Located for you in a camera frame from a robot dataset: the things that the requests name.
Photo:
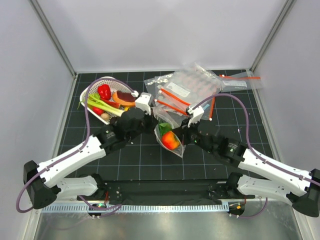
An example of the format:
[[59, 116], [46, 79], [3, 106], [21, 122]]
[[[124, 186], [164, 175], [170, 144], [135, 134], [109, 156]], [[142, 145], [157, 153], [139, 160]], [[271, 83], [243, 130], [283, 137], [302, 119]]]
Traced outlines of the green lettuce head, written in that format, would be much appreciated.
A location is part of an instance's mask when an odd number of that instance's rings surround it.
[[162, 137], [166, 133], [172, 131], [172, 125], [168, 122], [162, 122], [158, 124], [158, 131], [160, 136]]

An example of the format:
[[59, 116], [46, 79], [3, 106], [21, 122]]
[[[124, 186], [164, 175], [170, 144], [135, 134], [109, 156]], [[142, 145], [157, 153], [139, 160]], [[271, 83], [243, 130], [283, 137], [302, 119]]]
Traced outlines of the white perforated plastic basket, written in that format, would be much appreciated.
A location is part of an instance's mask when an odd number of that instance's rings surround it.
[[104, 124], [135, 106], [136, 90], [110, 76], [98, 78], [82, 91], [79, 104]]

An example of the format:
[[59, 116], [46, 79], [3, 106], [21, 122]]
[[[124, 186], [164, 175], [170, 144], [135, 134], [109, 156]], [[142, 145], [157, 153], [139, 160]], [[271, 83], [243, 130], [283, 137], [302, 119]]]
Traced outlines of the clear dotted zip bag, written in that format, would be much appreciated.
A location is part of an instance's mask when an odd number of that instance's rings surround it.
[[166, 108], [162, 107], [154, 107], [153, 115], [158, 121], [154, 128], [157, 142], [167, 151], [182, 158], [186, 147], [174, 130], [181, 126], [184, 117], [180, 113], [167, 111]]

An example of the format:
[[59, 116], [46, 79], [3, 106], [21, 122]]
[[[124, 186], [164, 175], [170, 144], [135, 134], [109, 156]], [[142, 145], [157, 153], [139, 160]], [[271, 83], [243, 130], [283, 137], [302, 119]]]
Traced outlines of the orange red tomato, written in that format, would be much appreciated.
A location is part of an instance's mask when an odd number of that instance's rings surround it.
[[179, 139], [176, 137], [176, 135], [172, 131], [169, 131], [162, 136], [161, 143], [168, 150], [175, 150], [180, 146]]

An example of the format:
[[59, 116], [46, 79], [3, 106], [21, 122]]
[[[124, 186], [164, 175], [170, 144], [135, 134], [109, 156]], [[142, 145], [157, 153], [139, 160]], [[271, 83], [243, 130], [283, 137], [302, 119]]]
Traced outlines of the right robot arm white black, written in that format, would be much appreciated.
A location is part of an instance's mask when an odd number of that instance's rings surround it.
[[173, 133], [184, 145], [195, 144], [218, 162], [249, 171], [261, 178], [230, 174], [225, 192], [230, 198], [261, 196], [284, 202], [297, 212], [317, 218], [320, 215], [320, 171], [291, 167], [270, 158], [249, 144], [226, 137], [208, 120], [188, 124], [184, 120]]

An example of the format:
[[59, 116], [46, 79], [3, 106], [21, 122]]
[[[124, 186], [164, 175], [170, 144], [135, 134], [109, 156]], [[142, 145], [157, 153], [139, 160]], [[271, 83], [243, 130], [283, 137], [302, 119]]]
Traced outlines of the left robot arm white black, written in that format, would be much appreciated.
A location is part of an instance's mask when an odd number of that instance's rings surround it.
[[23, 190], [29, 196], [32, 209], [43, 209], [62, 197], [104, 198], [106, 188], [96, 173], [83, 178], [67, 178], [67, 175], [124, 148], [127, 142], [140, 134], [153, 132], [157, 124], [153, 110], [133, 107], [61, 155], [41, 163], [33, 160], [25, 163]]

